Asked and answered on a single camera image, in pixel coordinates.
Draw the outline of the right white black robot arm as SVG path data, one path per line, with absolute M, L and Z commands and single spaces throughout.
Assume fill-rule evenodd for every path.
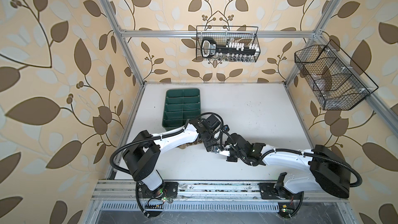
M 361 186 L 363 179 L 343 159 L 322 145 L 313 149 L 294 150 L 264 143 L 249 143 L 241 135 L 228 135 L 225 142 L 213 148 L 227 157 L 228 162 L 241 160 L 257 166 L 292 168 L 294 173 L 282 172 L 271 189 L 280 199 L 288 199 L 306 191 L 324 191 L 334 197 L 347 199 L 351 188 Z

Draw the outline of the beige brown argyle sock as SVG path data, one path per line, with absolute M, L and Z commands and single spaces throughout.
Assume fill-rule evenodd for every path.
M 199 144 L 202 144 L 202 143 L 203 143 L 202 141 L 194 141 L 194 142 L 191 142 L 191 143 L 182 144 L 182 145 L 178 146 L 178 148 L 186 149 L 189 146 L 199 145 Z

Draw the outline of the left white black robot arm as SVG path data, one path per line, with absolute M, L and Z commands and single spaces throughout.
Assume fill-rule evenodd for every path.
M 204 113 L 186 120 L 183 126 L 164 133 L 150 134 L 146 130 L 142 131 L 123 150 L 126 173 L 148 190 L 160 191 L 164 188 L 164 180 L 155 167 L 161 155 L 195 141 L 201 141 L 207 151 L 212 151 L 214 146 L 220 148 L 220 137 L 215 136 L 223 130 L 223 120 L 218 114 Z

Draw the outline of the green plastic divided tray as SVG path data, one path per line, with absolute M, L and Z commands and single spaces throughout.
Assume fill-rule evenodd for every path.
M 201 114 L 200 89 L 170 89 L 166 92 L 162 118 L 165 130 L 179 128 L 187 119 L 193 119 L 199 114 Z

